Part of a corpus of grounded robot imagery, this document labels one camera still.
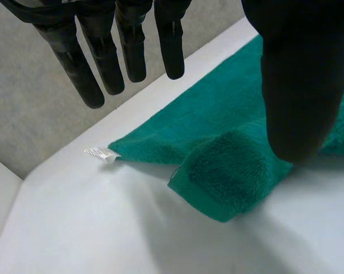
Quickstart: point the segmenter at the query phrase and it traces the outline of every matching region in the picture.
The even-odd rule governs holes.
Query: green towel
[[[181,165],[169,187],[212,219],[252,210],[292,168],[268,143],[261,55],[257,37],[109,148],[127,161]],[[344,99],[323,152],[344,154]]]

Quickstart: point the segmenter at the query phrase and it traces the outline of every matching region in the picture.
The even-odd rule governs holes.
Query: towel tag
[[[117,154],[113,150],[109,150],[107,147],[93,147],[85,150],[84,152],[97,157],[108,164],[112,164],[117,157],[121,157],[121,155]]]

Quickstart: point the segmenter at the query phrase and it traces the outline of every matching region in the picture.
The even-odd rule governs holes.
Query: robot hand
[[[17,18],[32,23],[49,43],[74,87],[90,108],[104,104],[104,96],[76,38],[74,18],[92,52],[107,92],[120,94],[124,80],[111,36],[116,19],[127,74],[131,82],[146,78],[145,36],[141,24],[152,0],[0,0]],[[191,0],[155,0],[155,21],[167,75],[184,74],[181,18]]]

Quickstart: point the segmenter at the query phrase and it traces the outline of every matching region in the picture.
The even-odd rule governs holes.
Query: finger
[[[184,74],[181,18],[190,3],[191,0],[155,0],[154,2],[161,56],[165,72],[173,80],[181,78]]]
[[[35,27],[50,44],[84,103],[90,108],[101,107],[104,96],[79,46],[74,19],[56,26]]]
[[[82,26],[93,59],[107,92],[120,94],[125,89],[116,46],[111,36],[115,1],[76,2],[77,17]]]
[[[344,92],[344,9],[266,43],[261,62],[267,131],[276,155],[300,164],[324,144]]]
[[[141,82],[146,78],[144,57],[145,36],[141,24],[151,9],[152,1],[134,4],[116,1],[116,24],[119,30],[126,70],[131,82]]]

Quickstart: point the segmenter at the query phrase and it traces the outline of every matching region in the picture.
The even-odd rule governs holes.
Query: black robotic finger
[[[151,6],[152,1],[139,5],[116,1],[116,24],[122,52],[128,77],[134,83],[143,81],[147,75],[144,58],[145,36],[141,24]]]
[[[190,3],[191,0],[155,0],[154,2],[161,56],[165,72],[173,80],[181,78],[184,74],[181,18]]]
[[[53,26],[35,27],[50,44],[84,103],[90,108],[104,105],[104,96],[76,38],[74,19]]]
[[[120,94],[125,89],[116,46],[111,36],[115,1],[77,2],[77,17],[107,92]]]

